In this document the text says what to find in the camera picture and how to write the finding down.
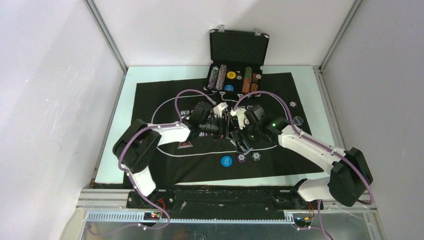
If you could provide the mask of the purple chip bottom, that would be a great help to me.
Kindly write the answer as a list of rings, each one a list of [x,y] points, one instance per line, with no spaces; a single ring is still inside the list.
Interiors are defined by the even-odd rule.
[[[239,163],[244,163],[246,161],[247,157],[244,154],[238,154],[237,160]]]

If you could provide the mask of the blue round button chip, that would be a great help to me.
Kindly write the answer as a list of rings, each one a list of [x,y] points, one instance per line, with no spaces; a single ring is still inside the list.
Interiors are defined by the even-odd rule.
[[[221,158],[220,163],[223,167],[228,168],[233,164],[233,159],[229,155],[225,155]]]

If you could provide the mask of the blue yellow chip bottom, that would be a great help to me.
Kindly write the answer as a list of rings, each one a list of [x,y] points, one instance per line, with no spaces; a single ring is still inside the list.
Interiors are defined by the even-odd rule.
[[[261,153],[260,152],[258,152],[258,151],[255,151],[255,152],[253,152],[252,153],[252,159],[254,160],[254,161],[260,161],[261,160],[261,158],[262,158],[262,155],[261,155]]]

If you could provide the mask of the red triangular all-in marker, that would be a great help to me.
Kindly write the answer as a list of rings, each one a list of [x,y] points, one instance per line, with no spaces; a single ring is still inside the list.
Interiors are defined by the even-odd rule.
[[[190,141],[180,142],[178,144],[178,149],[186,149],[193,147],[193,144]]]

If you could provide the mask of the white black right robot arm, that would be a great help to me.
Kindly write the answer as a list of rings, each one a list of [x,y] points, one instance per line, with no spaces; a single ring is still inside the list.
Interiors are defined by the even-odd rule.
[[[250,139],[259,137],[291,150],[320,167],[327,177],[300,180],[293,188],[291,204],[304,209],[312,201],[335,200],[351,207],[373,182],[364,154],[357,148],[333,147],[297,127],[287,117],[272,118],[260,105],[230,111],[239,130]]]

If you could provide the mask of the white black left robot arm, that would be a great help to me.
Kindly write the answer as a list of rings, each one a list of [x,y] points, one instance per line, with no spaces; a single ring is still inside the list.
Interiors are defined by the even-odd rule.
[[[189,116],[166,124],[148,124],[137,119],[118,139],[112,148],[118,168],[125,172],[139,194],[138,201],[145,208],[153,208],[158,202],[158,194],[154,192],[156,183],[149,169],[157,147],[190,142],[201,133],[222,138],[226,125],[223,111],[227,107],[225,102],[215,107],[199,102]]]

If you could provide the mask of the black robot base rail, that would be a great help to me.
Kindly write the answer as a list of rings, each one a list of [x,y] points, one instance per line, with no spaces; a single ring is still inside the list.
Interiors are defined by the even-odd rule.
[[[173,220],[265,221],[287,220],[292,210],[322,210],[317,200],[308,203],[287,186],[173,185],[154,190],[142,199],[132,190],[126,208],[164,208]]]

